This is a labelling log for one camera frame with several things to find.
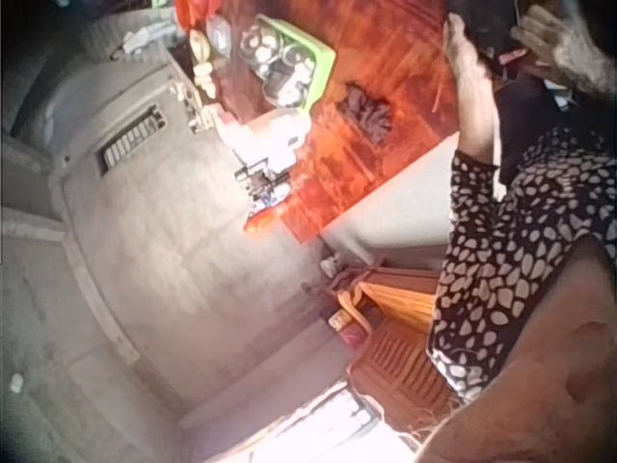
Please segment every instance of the person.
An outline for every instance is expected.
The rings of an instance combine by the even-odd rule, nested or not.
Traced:
[[[611,101],[614,55],[582,17],[532,7],[513,37]],[[460,135],[427,352],[464,405],[416,462],[617,461],[614,147],[564,119],[524,149],[498,202],[490,77],[456,14],[444,41]]]

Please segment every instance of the ventilation grille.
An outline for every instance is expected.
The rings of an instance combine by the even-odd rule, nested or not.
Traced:
[[[163,114],[157,106],[150,106],[144,114],[123,128],[98,152],[101,173],[107,174],[164,126]]]

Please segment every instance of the polka dot blouse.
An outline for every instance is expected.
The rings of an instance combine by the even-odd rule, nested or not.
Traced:
[[[568,128],[544,135],[500,203],[496,167],[454,156],[452,232],[428,354],[466,400],[498,375],[575,242],[599,240],[615,270],[615,159],[601,137],[588,145]]]

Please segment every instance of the wooden furniture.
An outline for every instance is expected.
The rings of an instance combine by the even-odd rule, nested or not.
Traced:
[[[375,266],[344,287],[331,288],[341,306],[370,333],[347,369],[352,385],[383,408],[392,428],[411,433],[418,444],[458,403],[426,355],[438,278],[425,270]],[[363,316],[366,300],[384,313],[381,325],[372,326]]]
[[[256,14],[284,19],[336,52],[333,73],[311,110],[312,131],[292,171],[295,194],[282,220],[301,242],[456,131],[456,95],[443,58],[443,1],[226,0],[234,46]],[[223,106],[247,123],[272,109],[234,47],[216,71]],[[392,132],[373,146],[337,112],[356,82],[392,110]],[[439,104],[435,104],[439,90]]]
[[[424,333],[389,319],[371,335],[347,373],[354,389],[383,408],[393,429],[421,443],[457,399],[426,355]]]
[[[344,274],[330,286],[340,306],[371,333],[373,328],[360,311],[362,299],[374,301],[385,316],[427,332],[432,320],[439,274],[427,270],[408,270],[382,266],[369,267],[351,283],[339,287]]]

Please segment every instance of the wooden chair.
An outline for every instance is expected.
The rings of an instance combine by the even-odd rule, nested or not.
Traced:
[[[379,403],[393,429],[416,436],[418,445],[458,403],[426,354],[438,278],[435,272],[372,267],[336,292],[369,333],[347,369],[351,384]],[[365,298],[384,313],[381,325],[371,326],[362,315]]]

